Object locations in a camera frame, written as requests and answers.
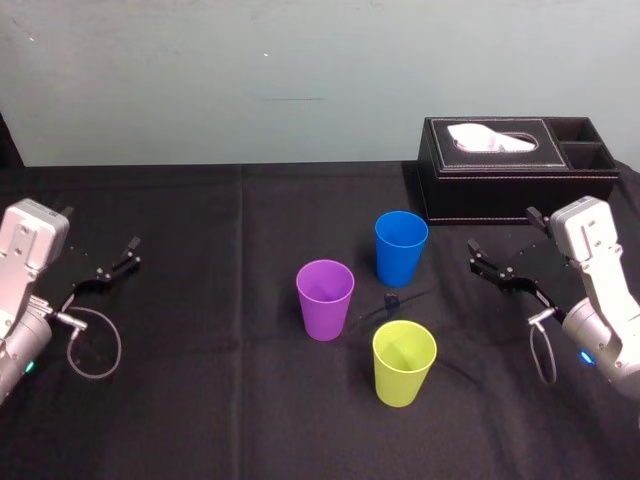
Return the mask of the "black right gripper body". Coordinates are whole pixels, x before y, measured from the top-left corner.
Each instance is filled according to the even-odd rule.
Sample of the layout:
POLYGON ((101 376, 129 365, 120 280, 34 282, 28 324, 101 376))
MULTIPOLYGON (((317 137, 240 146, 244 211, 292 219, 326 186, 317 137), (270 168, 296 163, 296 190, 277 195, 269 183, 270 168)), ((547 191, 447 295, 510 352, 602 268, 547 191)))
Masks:
POLYGON ((513 268, 516 277, 531 282, 534 296, 556 308, 557 316, 566 316, 586 297, 578 271, 551 239, 520 250, 513 258, 513 268))

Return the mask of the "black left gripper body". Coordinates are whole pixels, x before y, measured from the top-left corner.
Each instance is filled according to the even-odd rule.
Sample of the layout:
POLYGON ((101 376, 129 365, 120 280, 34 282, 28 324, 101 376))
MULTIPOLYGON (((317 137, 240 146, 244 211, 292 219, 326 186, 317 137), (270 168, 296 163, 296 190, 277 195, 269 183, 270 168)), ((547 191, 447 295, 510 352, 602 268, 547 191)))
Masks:
POLYGON ((61 310, 84 282, 95 280, 103 269, 104 259, 96 252, 79 244, 66 246, 39 277, 33 295, 61 310))

